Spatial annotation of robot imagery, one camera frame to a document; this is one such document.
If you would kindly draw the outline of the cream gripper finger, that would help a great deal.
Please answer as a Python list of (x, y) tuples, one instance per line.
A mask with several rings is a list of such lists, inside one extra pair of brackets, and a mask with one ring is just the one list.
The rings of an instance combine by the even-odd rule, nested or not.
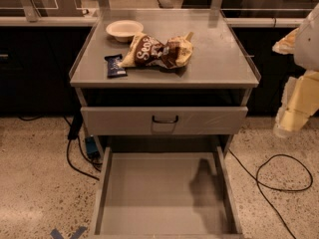
[(278, 137), (287, 138), (299, 131), (308, 120), (307, 114), (280, 108), (275, 118), (273, 132)]

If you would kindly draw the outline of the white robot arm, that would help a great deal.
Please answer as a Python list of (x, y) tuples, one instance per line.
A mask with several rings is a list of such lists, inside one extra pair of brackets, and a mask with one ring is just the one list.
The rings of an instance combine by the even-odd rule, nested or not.
[(276, 115), (273, 132), (288, 137), (319, 111), (319, 5), (298, 28), (276, 42), (272, 51), (292, 54), (294, 63), (305, 70), (298, 79), (288, 79)]

